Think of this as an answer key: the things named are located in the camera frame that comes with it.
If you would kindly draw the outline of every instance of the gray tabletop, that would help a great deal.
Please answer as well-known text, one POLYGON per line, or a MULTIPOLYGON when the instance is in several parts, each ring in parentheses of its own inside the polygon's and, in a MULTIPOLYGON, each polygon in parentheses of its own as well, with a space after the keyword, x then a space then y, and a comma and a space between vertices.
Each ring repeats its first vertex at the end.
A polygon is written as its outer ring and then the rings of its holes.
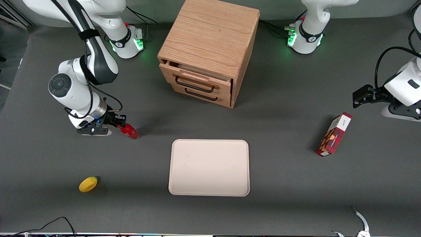
MULTIPOLYGON (((64 215, 77 232, 356 235, 362 223, 348 207, 355 205, 374 236, 419 236, 420 124, 382 117, 382 104, 352 108, 352 92, 373 82, 380 53, 408 45, 409 14, 331 20, 310 55, 259 25, 234 109, 166 83, 156 55, 169 29, 151 25, 146 50, 132 59, 116 56, 119 76, 101 86, 123 102, 128 123, 141 133, 137 141, 117 130, 110 137, 76 133, 47 82, 60 62, 82 55, 83 45, 71 28, 31 29, 0 119, 0 232, 64 215), (314 151, 342 112, 353 119, 341 144, 319 157, 314 151), (246 140, 250 194, 171 195, 171 144, 181 138, 246 140), (88 176, 101 176, 101 183, 80 193, 88 176)), ((411 57, 390 52, 381 80, 411 57)), ((45 231, 69 228, 59 222, 45 231)))

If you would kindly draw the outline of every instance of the yellow lemon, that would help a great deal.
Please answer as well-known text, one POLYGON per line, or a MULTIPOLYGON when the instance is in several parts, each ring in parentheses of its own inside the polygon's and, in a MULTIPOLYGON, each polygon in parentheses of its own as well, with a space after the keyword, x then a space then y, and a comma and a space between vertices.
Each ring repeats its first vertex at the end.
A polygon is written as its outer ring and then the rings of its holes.
POLYGON ((96 177, 88 177, 84 181, 82 181, 79 185, 79 190, 82 193, 89 192, 93 188, 95 188, 96 184, 98 183, 98 179, 96 177))

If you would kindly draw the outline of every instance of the red box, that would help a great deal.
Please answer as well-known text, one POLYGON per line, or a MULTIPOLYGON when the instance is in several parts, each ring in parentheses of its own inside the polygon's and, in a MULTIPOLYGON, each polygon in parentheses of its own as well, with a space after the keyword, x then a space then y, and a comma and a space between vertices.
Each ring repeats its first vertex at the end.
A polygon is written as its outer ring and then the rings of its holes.
POLYGON ((346 128, 351 122, 352 116, 347 113, 342 113, 333 119, 328 132, 322 140, 322 144, 319 149, 316 151, 319 156, 327 156, 333 154, 336 150, 336 147, 341 142, 342 136, 345 133, 346 128))

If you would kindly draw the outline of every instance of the beige plastic tray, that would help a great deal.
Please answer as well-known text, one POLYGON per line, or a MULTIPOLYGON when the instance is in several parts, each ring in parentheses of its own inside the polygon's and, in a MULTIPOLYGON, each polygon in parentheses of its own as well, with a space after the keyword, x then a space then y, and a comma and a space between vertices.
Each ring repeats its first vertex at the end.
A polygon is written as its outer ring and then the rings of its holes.
POLYGON ((174 195, 246 196, 250 191, 247 142, 175 140, 168 189, 174 195))

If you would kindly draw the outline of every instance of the red can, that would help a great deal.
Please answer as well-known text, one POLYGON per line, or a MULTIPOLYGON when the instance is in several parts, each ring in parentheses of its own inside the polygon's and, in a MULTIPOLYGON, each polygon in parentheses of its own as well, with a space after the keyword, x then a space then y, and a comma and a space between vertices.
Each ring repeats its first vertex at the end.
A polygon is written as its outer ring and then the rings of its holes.
POLYGON ((133 140, 136 140, 140 137, 139 132, 136 131, 136 129, 134 129, 130 124, 126 124, 124 127, 118 125, 117 127, 120 129, 121 133, 133 140))

